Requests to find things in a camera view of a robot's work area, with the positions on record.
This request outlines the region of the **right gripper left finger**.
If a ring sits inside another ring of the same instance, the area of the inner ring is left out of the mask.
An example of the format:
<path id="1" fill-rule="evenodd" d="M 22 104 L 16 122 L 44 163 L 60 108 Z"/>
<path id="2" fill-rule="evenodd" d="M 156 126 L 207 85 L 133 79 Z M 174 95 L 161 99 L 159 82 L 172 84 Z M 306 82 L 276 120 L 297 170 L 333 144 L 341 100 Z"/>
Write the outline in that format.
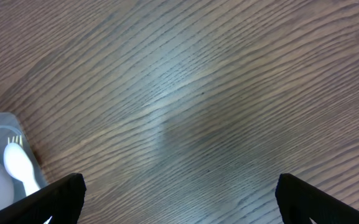
<path id="1" fill-rule="evenodd" d="M 0 210 L 0 224 L 77 224 L 85 192 L 83 176 L 69 174 Z"/>

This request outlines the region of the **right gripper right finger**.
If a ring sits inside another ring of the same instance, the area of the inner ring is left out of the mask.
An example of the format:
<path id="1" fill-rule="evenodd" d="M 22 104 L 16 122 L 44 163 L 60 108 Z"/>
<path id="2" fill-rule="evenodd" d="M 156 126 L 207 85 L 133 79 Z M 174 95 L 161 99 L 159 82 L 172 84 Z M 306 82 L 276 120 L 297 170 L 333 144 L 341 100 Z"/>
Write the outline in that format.
<path id="1" fill-rule="evenodd" d="M 359 211 L 292 174 L 281 174 L 275 189 L 285 224 L 359 224 Z"/>

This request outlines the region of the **yellow fork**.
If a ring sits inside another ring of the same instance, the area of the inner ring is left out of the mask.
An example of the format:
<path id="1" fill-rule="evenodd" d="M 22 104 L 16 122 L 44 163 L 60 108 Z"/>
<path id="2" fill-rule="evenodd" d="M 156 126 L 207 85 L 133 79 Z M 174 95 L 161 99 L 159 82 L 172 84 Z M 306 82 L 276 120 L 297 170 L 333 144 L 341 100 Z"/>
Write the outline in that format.
<path id="1" fill-rule="evenodd" d="M 8 138 L 7 139 L 7 143 L 16 143 L 18 144 L 20 147 L 23 147 L 23 140 L 22 140 L 22 135 L 17 135 L 17 136 L 13 136 L 12 138 Z"/>

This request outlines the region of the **white spoon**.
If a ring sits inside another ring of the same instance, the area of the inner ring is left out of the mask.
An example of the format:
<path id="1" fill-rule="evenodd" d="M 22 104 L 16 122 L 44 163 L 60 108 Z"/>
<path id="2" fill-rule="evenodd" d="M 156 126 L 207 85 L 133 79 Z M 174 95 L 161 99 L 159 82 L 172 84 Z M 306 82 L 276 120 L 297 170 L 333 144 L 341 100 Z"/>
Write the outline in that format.
<path id="1" fill-rule="evenodd" d="M 7 173 L 22 182 L 27 196 L 40 190 L 35 179 L 34 166 L 23 148 L 14 142 L 10 142 L 4 149 L 4 167 Z"/>

